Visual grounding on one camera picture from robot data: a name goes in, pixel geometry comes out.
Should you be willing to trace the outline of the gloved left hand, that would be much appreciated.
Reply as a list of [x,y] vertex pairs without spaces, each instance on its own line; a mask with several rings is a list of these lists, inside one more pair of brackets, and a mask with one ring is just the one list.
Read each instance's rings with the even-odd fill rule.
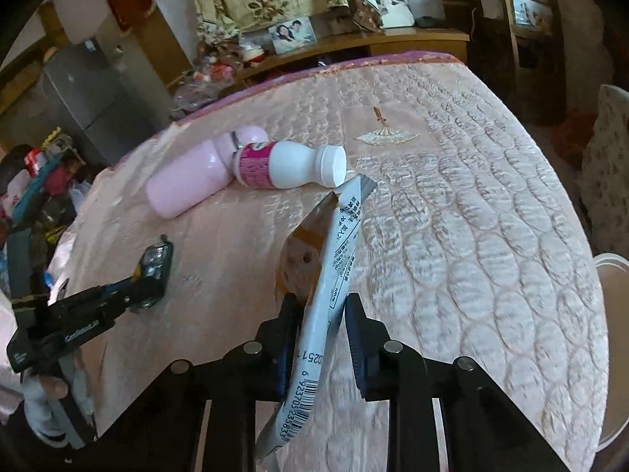
[[70,443],[67,430],[53,412],[52,401],[61,402],[70,395],[91,426],[95,426],[95,401],[81,350],[72,355],[70,383],[54,376],[34,374],[29,369],[21,375],[21,391],[29,427],[51,448],[64,448]]

